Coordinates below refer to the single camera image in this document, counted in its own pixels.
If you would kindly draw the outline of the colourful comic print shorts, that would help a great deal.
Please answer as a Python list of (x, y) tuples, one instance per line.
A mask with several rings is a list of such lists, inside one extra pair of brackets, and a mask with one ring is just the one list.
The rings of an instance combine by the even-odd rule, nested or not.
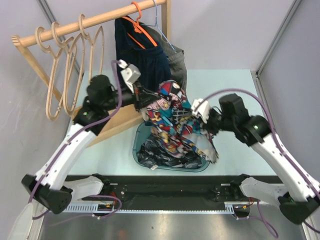
[(156, 94), (160, 99), (144, 109), (144, 118), (152, 124), (150, 136), (175, 158), (193, 152), (215, 164), (219, 154), (212, 140), (213, 135), (204, 129), (201, 120), (192, 115), (185, 91), (176, 81), (168, 80), (159, 85)]

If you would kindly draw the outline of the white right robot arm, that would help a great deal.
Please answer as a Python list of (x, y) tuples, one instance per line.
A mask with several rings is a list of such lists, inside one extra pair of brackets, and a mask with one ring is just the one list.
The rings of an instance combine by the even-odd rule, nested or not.
[(236, 89), (219, 99), (221, 112), (210, 106), (206, 97), (192, 104), (192, 113), (202, 118), (205, 128), (216, 135), (232, 132), (236, 139), (258, 153), (280, 178), (276, 186), (241, 174), (230, 188), (231, 196), (242, 201), (252, 197), (278, 207), (293, 224), (300, 225), (320, 206), (320, 183), (303, 169), (281, 142), (270, 116), (249, 115)]

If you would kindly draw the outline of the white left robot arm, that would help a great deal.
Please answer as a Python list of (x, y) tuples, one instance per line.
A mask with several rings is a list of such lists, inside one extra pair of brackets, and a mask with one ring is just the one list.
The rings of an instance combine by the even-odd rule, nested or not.
[(26, 174), (21, 180), (30, 199), (54, 214), (63, 212), (72, 201), (92, 196), (105, 200), (110, 196), (110, 183), (99, 174), (75, 181), (66, 181), (66, 177), (116, 111), (127, 105), (134, 105), (139, 111), (161, 98), (158, 93), (144, 88), (138, 80), (132, 89), (114, 89), (103, 74), (94, 76), (86, 91), (82, 108), (53, 156), (35, 175)]

